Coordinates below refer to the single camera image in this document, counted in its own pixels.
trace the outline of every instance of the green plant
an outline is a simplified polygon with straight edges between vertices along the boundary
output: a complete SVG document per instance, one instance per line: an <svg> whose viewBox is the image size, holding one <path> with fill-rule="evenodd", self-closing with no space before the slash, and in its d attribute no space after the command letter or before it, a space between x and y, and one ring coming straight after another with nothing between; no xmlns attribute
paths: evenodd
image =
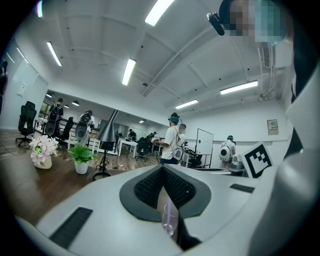
<svg viewBox="0 0 320 256"><path fill-rule="evenodd" d="M68 152L77 163L87 163L91 159L97 159L89 148L82 146L79 143L77 143L74 148L69 149Z"/></svg>

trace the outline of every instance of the potted plant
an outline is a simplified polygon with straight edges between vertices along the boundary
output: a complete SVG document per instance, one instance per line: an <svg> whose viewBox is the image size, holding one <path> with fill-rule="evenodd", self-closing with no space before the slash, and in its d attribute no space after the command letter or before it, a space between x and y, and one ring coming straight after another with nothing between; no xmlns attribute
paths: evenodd
<svg viewBox="0 0 320 256"><path fill-rule="evenodd" d="M50 169L52 166L51 155L57 155L58 142L55 138L48 138L48 135L33 138L29 143L31 146L31 158L34 166L40 169Z"/></svg>
<svg viewBox="0 0 320 256"><path fill-rule="evenodd" d="M70 156L74 159L75 170L78 174L85 174L88 171L89 161L97 159L89 148L77 143L74 148L68 150Z"/></svg>

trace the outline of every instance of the flower vase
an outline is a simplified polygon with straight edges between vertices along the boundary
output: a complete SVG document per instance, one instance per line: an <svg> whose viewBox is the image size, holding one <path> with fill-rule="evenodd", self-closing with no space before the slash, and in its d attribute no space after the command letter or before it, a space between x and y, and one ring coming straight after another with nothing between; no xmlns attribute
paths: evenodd
<svg viewBox="0 0 320 256"><path fill-rule="evenodd" d="M40 164L37 164L37 161L35 161L34 166L39 169L50 169L52 167L51 155L44 162L40 162Z"/></svg>

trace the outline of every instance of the wooden floor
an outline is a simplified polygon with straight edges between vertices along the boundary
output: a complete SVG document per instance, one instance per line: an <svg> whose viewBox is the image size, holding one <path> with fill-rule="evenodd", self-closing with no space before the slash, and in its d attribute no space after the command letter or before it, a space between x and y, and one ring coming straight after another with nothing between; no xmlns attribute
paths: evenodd
<svg viewBox="0 0 320 256"><path fill-rule="evenodd" d="M22 143L21 147L15 143L16 138L20 137L18 132L0 132L1 188L13 213L35 225L52 207L91 183L95 168L90 168L87 175L77 174L74 162L63 147L58 150L57 156L52 157L51 169L37 169L30 158L28 143ZM100 153L95 155L98 160L92 160L91 167L96 167L103 157ZM107 156L107 167L112 169L113 166L125 165L123 170L131 171L158 164L155 155L150 154L147 158L146 162L136 161L132 154L123 150L120 157Z"/></svg>

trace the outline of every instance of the white ceiling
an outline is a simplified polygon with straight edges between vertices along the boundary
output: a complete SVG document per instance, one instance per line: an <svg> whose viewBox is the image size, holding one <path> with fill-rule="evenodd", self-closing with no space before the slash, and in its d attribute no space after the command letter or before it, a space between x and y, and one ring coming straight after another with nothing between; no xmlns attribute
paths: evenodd
<svg viewBox="0 0 320 256"><path fill-rule="evenodd" d="M208 22L207 13L219 11L221 1L175 0L151 26L145 19L156 0L43 0L43 18L31 13L23 29L55 74L50 90L164 124L175 106L190 100L199 103L180 113L257 99L269 87L268 78L261 87L256 45L249 38L218 36ZM32 52L24 54L28 59ZM124 86L128 58L137 63ZM252 80L260 86L220 95Z"/></svg>

